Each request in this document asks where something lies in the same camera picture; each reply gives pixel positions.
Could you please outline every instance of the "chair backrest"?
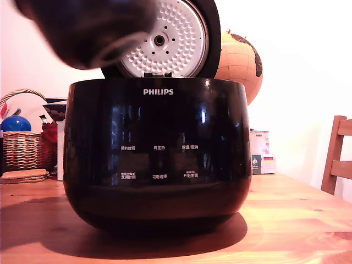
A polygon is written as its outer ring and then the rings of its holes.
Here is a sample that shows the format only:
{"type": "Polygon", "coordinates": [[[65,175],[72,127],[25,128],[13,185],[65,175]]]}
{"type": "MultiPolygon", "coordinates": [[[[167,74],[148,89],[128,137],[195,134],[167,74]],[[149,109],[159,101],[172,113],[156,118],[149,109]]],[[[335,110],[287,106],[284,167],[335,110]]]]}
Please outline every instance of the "chair backrest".
{"type": "Polygon", "coordinates": [[[340,161],[344,136],[352,136],[352,119],[336,115],[321,190],[334,195],[337,177],[352,179],[352,161],[340,161]]]}

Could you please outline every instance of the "box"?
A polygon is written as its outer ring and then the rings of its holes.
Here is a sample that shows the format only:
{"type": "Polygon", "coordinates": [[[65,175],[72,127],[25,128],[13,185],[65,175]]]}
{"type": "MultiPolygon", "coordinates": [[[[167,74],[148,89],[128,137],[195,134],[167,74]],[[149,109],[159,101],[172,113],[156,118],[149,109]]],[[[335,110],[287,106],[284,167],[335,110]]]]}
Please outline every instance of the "box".
{"type": "Polygon", "coordinates": [[[250,133],[251,153],[256,155],[269,154],[269,132],[251,131],[250,133]]]}
{"type": "Polygon", "coordinates": [[[63,180],[65,122],[56,122],[56,123],[57,123],[57,180],[63,180]]]}
{"type": "Polygon", "coordinates": [[[276,158],[274,155],[252,155],[253,174],[276,173],[276,158]]]}

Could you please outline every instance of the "philips logo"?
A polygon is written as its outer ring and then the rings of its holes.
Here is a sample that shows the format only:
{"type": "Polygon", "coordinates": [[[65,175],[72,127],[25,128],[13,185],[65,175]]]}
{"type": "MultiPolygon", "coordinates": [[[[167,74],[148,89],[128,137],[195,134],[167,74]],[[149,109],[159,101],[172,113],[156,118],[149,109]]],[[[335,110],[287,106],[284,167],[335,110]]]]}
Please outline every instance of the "philips logo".
{"type": "Polygon", "coordinates": [[[173,95],[174,89],[144,89],[144,95],[173,95]]]}

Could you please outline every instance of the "button label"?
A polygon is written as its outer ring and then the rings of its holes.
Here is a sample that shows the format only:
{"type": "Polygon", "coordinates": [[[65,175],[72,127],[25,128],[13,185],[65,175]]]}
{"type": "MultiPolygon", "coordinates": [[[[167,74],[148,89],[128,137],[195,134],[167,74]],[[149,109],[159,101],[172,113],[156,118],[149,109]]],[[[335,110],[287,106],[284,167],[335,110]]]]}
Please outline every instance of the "button label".
{"type": "Polygon", "coordinates": [[[165,150],[165,146],[154,146],[154,150],[165,150]]]}
{"type": "Polygon", "coordinates": [[[135,172],[121,172],[121,180],[135,180],[136,173],[135,172]]]}
{"type": "Polygon", "coordinates": [[[123,150],[123,151],[131,151],[131,150],[136,150],[136,146],[130,146],[130,147],[127,147],[127,146],[121,146],[121,150],[123,150]]]}
{"type": "Polygon", "coordinates": [[[198,178],[198,173],[195,173],[194,170],[191,170],[183,174],[183,178],[198,178]]]}
{"type": "Polygon", "coordinates": [[[153,179],[166,179],[167,174],[153,175],[153,179]]]}
{"type": "Polygon", "coordinates": [[[183,145],[182,150],[197,150],[198,145],[183,145]]]}

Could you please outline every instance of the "blue ball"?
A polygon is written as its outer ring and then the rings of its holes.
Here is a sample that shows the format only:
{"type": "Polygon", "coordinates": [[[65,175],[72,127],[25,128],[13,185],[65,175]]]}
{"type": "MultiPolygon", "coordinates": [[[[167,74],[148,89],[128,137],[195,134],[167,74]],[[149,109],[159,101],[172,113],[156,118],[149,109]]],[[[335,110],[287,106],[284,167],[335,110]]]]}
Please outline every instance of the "blue ball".
{"type": "Polygon", "coordinates": [[[24,117],[19,115],[13,115],[11,117],[6,118],[1,123],[1,130],[4,132],[8,131],[32,131],[31,123],[24,117]]]}

